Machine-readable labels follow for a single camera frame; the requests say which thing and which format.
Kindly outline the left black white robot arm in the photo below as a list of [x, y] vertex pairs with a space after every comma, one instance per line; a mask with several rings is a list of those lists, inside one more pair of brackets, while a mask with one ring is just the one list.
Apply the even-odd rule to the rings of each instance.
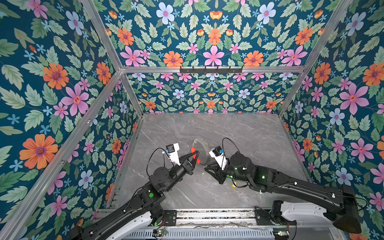
[[149, 181], [139, 187], [130, 200], [105, 218], [88, 226], [76, 226], [69, 232], [70, 240], [122, 240], [134, 231], [150, 225], [158, 226], [164, 218], [161, 203], [177, 183], [188, 174], [192, 175], [199, 151], [179, 158], [181, 164], [170, 170], [157, 168]]

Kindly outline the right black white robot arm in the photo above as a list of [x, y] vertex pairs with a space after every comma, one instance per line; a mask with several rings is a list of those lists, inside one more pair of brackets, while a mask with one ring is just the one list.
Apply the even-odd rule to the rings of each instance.
[[324, 217], [334, 227], [350, 234], [362, 232], [359, 221], [358, 203], [351, 186], [320, 186], [290, 177], [278, 170], [258, 166], [240, 152], [230, 158], [224, 154], [216, 156], [215, 162], [208, 164], [205, 171], [219, 184], [225, 180], [245, 182], [245, 186], [259, 193], [277, 193], [292, 196], [324, 208]]

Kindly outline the yellow tagged key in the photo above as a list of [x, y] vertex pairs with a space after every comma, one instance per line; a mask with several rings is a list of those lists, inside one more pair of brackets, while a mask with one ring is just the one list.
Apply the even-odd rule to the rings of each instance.
[[236, 181], [232, 180], [232, 183], [233, 183], [233, 184], [232, 184], [232, 189], [235, 190], [235, 189], [237, 188]]

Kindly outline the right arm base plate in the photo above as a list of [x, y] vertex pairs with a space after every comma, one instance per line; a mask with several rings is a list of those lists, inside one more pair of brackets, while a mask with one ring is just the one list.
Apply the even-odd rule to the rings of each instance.
[[297, 221], [289, 221], [277, 213], [277, 209], [254, 207], [255, 220], [259, 226], [297, 226]]

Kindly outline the metal keyring with red handle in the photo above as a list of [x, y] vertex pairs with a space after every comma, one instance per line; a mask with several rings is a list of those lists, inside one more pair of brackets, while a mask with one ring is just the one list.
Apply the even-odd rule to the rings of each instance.
[[199, 160], [200, 160], [200, 165], [206, 166], [210, 162], [210, 145], [209, 143], [203, 139], [203, 138], [196, 138], [193, 140], [192, 147], [199, 151]]

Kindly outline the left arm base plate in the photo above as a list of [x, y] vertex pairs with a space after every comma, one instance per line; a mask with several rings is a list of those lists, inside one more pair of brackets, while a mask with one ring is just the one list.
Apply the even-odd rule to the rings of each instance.
[[176, 226], [178, 212], [177, 210], [165, 210], [158, 221], [155, 222], [155, 226]]

